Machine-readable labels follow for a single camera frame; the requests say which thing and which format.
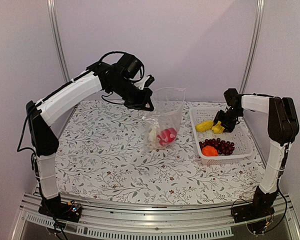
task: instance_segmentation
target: wall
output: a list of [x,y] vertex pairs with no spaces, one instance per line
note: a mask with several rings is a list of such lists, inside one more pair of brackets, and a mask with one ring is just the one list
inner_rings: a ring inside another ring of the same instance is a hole
[[[266,1],[246,92],[292,97],[300,124],[300,1]],[[268,156],[266,116],[247,112],[245,117]],[[300,132],[289,153],[281,185],[289,193],[300,223]]]
[[225,89],[240,86],[256,8],[256,0],[56,1],[71,78],[126,51],[155,77],[153,90],[186,88],[192,101],[224,102]]
[[23,194],[36,183],[31,153],[16,153],[25,105],[63,83],[46,1],[0,1],[0,240],[8,239]]

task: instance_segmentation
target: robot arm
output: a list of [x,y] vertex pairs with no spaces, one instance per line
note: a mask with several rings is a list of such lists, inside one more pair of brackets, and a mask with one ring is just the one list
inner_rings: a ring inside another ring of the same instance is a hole
[[[61,203],[56,182],[55,153],[59,147],[59,140],[50,126],[62,114],[101,90],[117,93],[129,109],[154,110],[150,99],[152,91],[148,88],[154,78],[151,75],[144,76],[144,65],[139,59],[124,53],[119,61],[112,65],[101,60],[88,66],[78,77],[47,97],[36,103],[30,101],[26,105],[31,142],[35,148],[34,170],[42,196],[42,207],[39,209],[41,214],[73,222],[80,218],[78,208],[75,208],[73,214],[65,214],[64,209],[69,207]],[[132,80],[142,70],[140,80]]]
[[220,110],[213,121],[215,124],[220,121],[225,128],[224,132],[231,133],[234,130],[244,110],[268,114],[270,153],[263,179],[255,190],[252,205],[234,207],[232,211],[236,222],[267,216],[274,212],[272,205],[278,195],[279,178],[285,170],[289,150],[299,132],[294,102],[289,97],[238,94],[235,88],[229,88],[224,97],[229,109],[226,112]]

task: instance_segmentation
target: floral pattern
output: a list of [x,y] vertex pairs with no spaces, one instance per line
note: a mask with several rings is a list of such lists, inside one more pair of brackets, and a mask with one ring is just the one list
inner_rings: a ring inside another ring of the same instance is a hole
[[175,143],[145,151],[143,111],[105,101],[82,101],[67,124],[55,158],[62,193],[140,204],[197,205],[252,198],[264,165],[245,122],[253,155],[232,164],[202,165],[185,102]]

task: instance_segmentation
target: plastic bag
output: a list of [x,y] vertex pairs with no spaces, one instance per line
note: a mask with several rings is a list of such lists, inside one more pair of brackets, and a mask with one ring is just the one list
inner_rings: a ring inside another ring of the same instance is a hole
[[180,130],[186,90],[164,87],[153,92],[154,111],[143,116],[146,121],[144,146],[150,151],[172,144]]

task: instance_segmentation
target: perforated basket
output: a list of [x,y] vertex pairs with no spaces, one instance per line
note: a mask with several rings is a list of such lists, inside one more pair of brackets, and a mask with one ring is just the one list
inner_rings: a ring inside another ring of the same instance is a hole
[[[192,124],[192,130],[194,133],[195,144],[198,150],[198,154],[201,157],[201,162],[204,165],[216,165],[216,164],[232,164],[241,161],[245,157],[250,157],[253,153],[251,143],[247,134],[243,130],[242,124],[238,124],[233,132],[224,132],[220,134],[214,134],[212,130],[204,132],[197,132],[196,125],[204,121],[213,121],[217,112],[221,108],[219,106],[211,107],[194,107],[191,108],[190,119]],[[202,154],[199,142],[204,142],[205,139],[217,139],[225,140],[226,142],[234,143],[234,151],[232,155],[225,156],[205,156]]]

